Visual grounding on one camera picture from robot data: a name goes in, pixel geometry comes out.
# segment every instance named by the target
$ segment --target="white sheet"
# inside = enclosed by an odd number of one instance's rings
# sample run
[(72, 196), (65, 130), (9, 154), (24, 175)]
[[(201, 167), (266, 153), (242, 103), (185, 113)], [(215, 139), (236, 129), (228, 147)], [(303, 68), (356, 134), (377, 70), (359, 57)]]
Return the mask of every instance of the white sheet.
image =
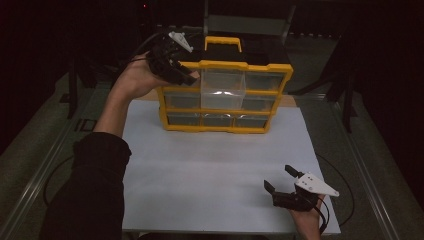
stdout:
[[(279, 108), (267, 134), (165, 131), (156, 101), (131, 103), (124, 139), (132, 150), (124, 230), (219, 233), (295, 232), (272, 205), (263, 180), (294, 191), (289, 164), (322, 179), (299, 108)], [(329, 197), (326, 233), (340, 233)]]

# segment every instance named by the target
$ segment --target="yellow handle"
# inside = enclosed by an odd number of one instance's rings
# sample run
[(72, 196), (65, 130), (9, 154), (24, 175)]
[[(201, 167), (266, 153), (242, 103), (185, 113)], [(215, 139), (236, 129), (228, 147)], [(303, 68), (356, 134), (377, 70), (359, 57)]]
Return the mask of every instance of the yellow handle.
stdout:
[(235, 44), (238, 46), (239, 52), (241, 52), (241, 44), (239, 38), (207, 36), (205, 39), (205, 51), (208, 50), (208, 43)]

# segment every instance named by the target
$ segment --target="hand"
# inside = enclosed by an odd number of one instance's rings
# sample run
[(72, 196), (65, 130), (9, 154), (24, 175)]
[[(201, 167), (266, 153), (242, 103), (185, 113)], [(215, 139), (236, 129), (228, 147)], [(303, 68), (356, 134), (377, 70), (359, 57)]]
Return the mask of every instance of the hand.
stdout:
[[(146, 53), (135, 56), (134, 59), (145, 57)], [(146, 60), (138, 60), (128, 64), (118, 80), (116, 80), (110, 96), (130, 102), (135, 98), (146, 95), (156, 87), (168, 84), (168, 82), (150, 72)]]
[[(325, 195), (319, 195), (320, 199), (324, 199)], [(316, 207), (321, 209), (322, 201), (318, 200)], [(321, 239), (319, 232), (319, 213), (315, 209), (311, 209), (309, 212), (298, 212), (289, 210), (292, 216), (297, 231), (305, 240)]]

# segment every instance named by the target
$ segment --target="black cable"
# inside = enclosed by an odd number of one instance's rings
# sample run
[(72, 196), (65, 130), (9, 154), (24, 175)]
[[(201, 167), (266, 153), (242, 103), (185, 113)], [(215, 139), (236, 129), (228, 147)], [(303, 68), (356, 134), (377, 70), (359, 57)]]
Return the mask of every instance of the black cable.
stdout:
[(343, 226), (345, 223), (347, 223), (353, 216), (353, 213), (355, 212), (355, 198), (353, 196), (353, 191), (352, 188), (350, 187), (348, 181), (346, 180), (346, 178), (343, 176), (343, 174), (333, 165), (331, 164), (330, 161), (328, 161), (325, 157), (321, 156), (320, 154), (318, 154), (317, 152), (315, 152), (315, 155), (317, 155), (318, 157), (320, 157), (322, 160), (326, 161), (339, 175), (340, 177), (343, 179), (343, 181), (345, 182), (347, 188), (349, 189), (350, 192), (350, 197), (352, 199), (352, 209), (351, 212), (349, 214), (349, 216), (342, 222), (339, 224), (339, 227)]
[(318, 198), (318, 200), (320, 200), (324, 204), (325, 208), (327, 209), (327, 223), (326, 223), (326, 225), (328, 225), (328, 223), (330, 222), (330, 210), (328, 209), (327, 203), (325, 203), (323, 199)]
[(74, 158), (74, 156), (70, 156), (68, 158), (66, 158), (65, 160), (63, 160), (62, 162), (60, 162), (50, 173), (50, 175), (47, 177), (46, 182), (44, 183), (43, 186), (43, 201), (44, 204), (46, 204), (46, 206), (49, 206), (49, 201), (47, 200), (47, 186), (49, 185), (50, 179), (53, 177), (53, 174), (63, 165), (65, 164), (67, 161), (71, 160), (72, 158)]
[(135, 56), (137, 56), (138, 54), (140, 54), (141, 50), (143, 50), (143, 48), (145, 48), (148, 43), (150, 43), (154, 38), (156, 38), (156, 37), (158, 37), (160, 35), (165, 35), (165, 33), (164, 32), (157, 32), (157, 33), (151, 35), (150, 37), (148, 37), (146, 40), (144, 40), (144, 42), (142, 42), (137, 47), (137, 49), (130, 55), (130, 57), (128, 58), (128, 60), (119, 67), (118, 71), (116, 71), (116, 76), (114, 78), (114, 81), (112, 82), (111, 87), (113, 87), (115, 85), (116, 80), (118, 80), (119, 75), (121, 75), (121, 73), (125, 70), (125, 68), (127, 67), (128, 63), (130, 63), (134, 59)]

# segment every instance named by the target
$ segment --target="dark background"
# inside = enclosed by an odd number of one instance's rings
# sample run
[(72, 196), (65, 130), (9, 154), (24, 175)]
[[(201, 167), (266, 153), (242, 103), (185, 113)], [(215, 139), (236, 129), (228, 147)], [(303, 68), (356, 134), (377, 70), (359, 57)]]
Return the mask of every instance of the dark background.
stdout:
[[(289, 6), (277, 0), (210, 2), (213, 14), (267, 18), (286, 15)], [(424, 8), (412, 0), (294, 3), (290, 32), (339, 39), (322, 77), (355, 66), (355, 90), (424, 207)], [(204, 6), (198, 0), (8, 0), (0, 11), (3, 152), (54, 92), (71, 57), (83, 83), (93, 87), (98, 79), (87, 58), (118, 66), (158, 24), (201, 27)]]

